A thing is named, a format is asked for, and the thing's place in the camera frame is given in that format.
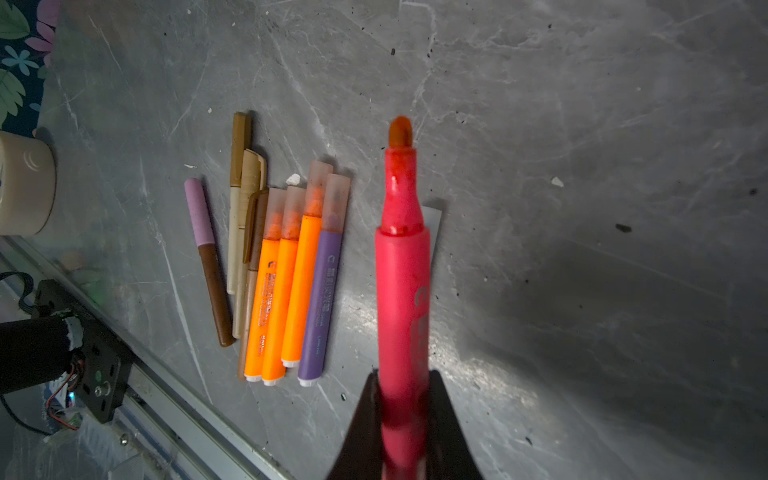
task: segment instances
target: red wire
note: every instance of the red wire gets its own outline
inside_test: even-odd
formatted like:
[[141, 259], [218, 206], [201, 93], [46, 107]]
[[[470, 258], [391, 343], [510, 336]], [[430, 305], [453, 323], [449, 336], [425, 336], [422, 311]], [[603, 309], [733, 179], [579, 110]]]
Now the red wire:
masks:
[[74, 427], [72, 425], [69, 425], [67, 422], [65, 422], [64, 420], [58, 418], [56, 415], [51, 415], [51, 400], [53, 400], [54, 397], [56, 395], [58, 395], [58, 393], [61, 391], [61, 389], [63, 389], [64, 386], [69, 383], [69, 380], [72, 378], [73, 375], [74, 375], [74, 365], [72, 366], [72, 371], [69, 373], [69, 376], [64, 381], [64, 383], [62, 383], [61, 386], [58, 387], [58, 390], [56, 390], [56, 392], [48, 398], [48, 401], [45, 403], [45, 412], [48, 413], [49, 417], [51, 417], [55, 421], [61, 423], [63, 426], [67, 427], [68, 429], [70, 429], [70, 430], [77, 430], [78, 427]]

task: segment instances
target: felt marker tip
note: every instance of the felt marker tip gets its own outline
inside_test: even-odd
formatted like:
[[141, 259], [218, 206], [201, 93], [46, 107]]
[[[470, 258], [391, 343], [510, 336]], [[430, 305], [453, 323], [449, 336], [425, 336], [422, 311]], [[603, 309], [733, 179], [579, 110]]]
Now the felt marker tip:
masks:
[[411, 128], [411, 121], [408, 117], [397, 117], [391, 125], [389, 125], [389, 147], [412, 147], [413, 146], [413, 129]]

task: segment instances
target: screw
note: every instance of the screw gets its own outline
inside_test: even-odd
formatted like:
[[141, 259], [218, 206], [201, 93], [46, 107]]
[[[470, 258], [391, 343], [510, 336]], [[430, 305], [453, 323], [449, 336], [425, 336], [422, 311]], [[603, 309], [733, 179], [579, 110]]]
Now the screw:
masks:
[[94, 394], [96, 396], [106, 396], [109, 395], [109, 392], [112, 390], [111, 386], [109, 385], [109, 382], [104, 382], [101, 385], [97, 386], [94, 389]]

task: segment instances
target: tan marker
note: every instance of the tan marker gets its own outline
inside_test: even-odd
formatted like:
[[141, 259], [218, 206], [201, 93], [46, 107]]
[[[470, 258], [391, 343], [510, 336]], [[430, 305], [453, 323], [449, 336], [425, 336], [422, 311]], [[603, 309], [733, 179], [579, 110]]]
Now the tan marker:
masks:
[[243, 177], [243, 152], [250, 146], [250, 117], [235, 113], [232, 121], [232, 164], [230, 165], [230, 236], [227, 249], [227, 293], [235, 294], [237, 286], [237, 213], [240, 208], [240, 185]]
[[240, 207], [237, 213], [237, 276], [235, 277], [235, 316], [232, 335], [239, 339], [243, 335], [243, 308], [245, 308], [245, 277], [247, 265], [243, 265], [248, 205], [250, 196], [259, 190], [263, 158], [251, 151], [243, 153], [243, 181], [240, 186]]

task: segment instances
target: purple marker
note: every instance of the purple marker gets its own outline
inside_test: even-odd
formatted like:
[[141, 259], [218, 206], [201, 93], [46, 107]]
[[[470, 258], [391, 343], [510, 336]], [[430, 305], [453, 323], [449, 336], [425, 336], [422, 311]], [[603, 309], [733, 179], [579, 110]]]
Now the purple marker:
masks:
[[323, 373], [348, 198], [349, 178], [329, 174], [326, 181], [320, 239], [317, 243], [315, 274], [312, 278], [310, 309], [306, 314], [304, 346], [299, 363], [301, 386], [314, 385]]

